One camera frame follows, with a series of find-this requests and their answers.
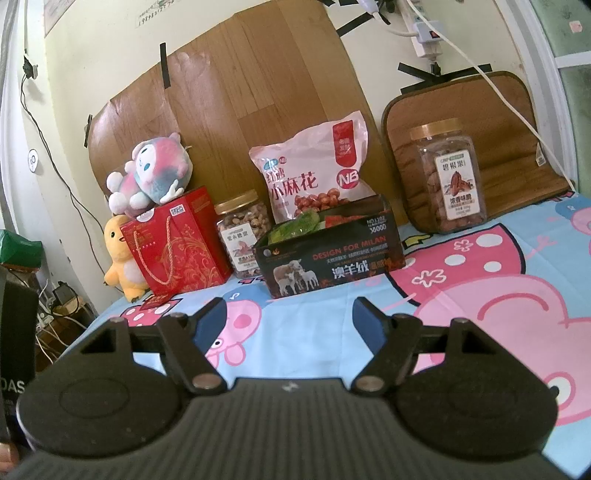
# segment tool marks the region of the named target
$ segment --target plastic jar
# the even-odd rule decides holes
[[[215,206],[217,231],[238,278],[261,273],[252,246],[271,230],[267,207],[258,199],[256,190],[239,195]]]
[[[470,136],[457,118],[410,131],[425,172],[430,207],[439,233],[456,232],[486,222],[478,160]]]

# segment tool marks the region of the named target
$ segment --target gift bag handle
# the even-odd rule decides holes
[[[166,281],[162,281],[158,277],[156,277],[150,271],[150,269],[148,268],[148,265],[146,265],[146,262],[144,261],[144,257],[142,257],[142,252],[139,249],[138,232],[137,231],[134,231],[135,249],[136,249],[136,251],[138,253],[139,260],[142,262],[142,265],[144,266],[146,272],[148,272],[148,275],[150,275],[150,277],[152,277],[155,281],[157,281],[161,285],[168,285],[170,283],[170,281],[173,279],[173,268],[174,268],[174,264],[173,264],[173,247],[170,244],[170,219],[171,218],[172,217],[168,217],[166,219],[166,248],[168,248],[168,260],[170,261],[170,272],[168,273],[168,279],[166,279]]]

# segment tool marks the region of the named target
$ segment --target pink snack bag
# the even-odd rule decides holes
[[[265,177],[276,223],[374,195],[359,178],[368,151],[361,112],[307,128],[282,144],[251,148]]]

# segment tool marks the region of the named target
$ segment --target charger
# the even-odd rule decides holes
[[[65,305],[70,300],[76,298],[76,294],[72,287],[70,287],[66,282],[59,281],[58,287],[53,291],[53,296],[57,300],[58,305]]]

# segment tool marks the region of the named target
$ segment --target blue bedsheet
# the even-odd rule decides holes
[[[569,193],[466,232],[423,235],[404,225],[400,236],[406,267],[391,278],[280,300],[260,278],[233,278],[149,314],[122,299],[88,332],[113,316],[140,325],[170,311],[194,313],[223,297],[228,320],[207,357],[229,384],[236,377],[341,377],[349,385],[371,358],[353,327],[355,298],[430,325],[466,316],[560,389],[559,418],[544,453],[579,476],[591,463],[591,200]],[[157,355],[136,354],[136,360],[163,372]],[[417,368],[440,361],[422,355]]]

